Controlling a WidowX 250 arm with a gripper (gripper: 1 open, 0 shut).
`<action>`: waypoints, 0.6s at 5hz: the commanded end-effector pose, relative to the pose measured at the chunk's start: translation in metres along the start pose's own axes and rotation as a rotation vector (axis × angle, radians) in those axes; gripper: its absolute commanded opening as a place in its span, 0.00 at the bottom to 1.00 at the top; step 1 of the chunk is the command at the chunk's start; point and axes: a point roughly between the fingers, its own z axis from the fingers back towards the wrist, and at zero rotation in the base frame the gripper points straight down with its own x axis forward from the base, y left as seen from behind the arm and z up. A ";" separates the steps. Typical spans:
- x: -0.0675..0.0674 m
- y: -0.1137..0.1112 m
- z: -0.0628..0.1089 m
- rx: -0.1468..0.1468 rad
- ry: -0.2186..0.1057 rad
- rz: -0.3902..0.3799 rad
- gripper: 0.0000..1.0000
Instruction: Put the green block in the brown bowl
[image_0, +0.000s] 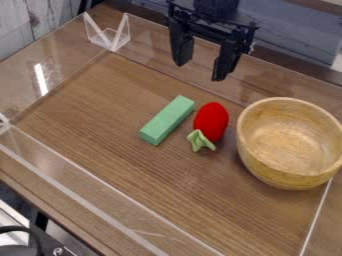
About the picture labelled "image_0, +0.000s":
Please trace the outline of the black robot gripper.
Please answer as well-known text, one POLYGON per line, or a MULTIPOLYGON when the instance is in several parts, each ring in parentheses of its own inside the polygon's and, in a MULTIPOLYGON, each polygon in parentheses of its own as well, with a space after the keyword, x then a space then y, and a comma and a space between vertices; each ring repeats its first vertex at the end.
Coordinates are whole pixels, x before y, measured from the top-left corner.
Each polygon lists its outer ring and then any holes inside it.
POLYGON ((231 39, 221 42, 213 62, 211 80, 223 81, 235 70, 241 52, 248 54, 252 51, 253 36, 259 29, 255 19, 239 11, 239 0, 165 0, 165 2, 171 17, 168 22, 171 54, 177 66, 183 66, 192 59, 193 54, 193 36, 187 24, 205 30, 196 34, 207 40, 219 42, 224 38, 231 39))

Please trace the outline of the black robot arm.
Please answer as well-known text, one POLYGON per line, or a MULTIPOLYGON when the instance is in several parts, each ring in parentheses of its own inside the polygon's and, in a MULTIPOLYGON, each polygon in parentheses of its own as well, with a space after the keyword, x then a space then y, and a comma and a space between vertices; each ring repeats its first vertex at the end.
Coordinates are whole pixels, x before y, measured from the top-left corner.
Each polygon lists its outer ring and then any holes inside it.
POLYGON ((167 0, 167 4, 175 64, 181 67, 192 60, 195 37, 199 37, 220 46, 211 80, 224 80, 240 56, 252 51, 256 21, 237 12, 239 0, 167 0))

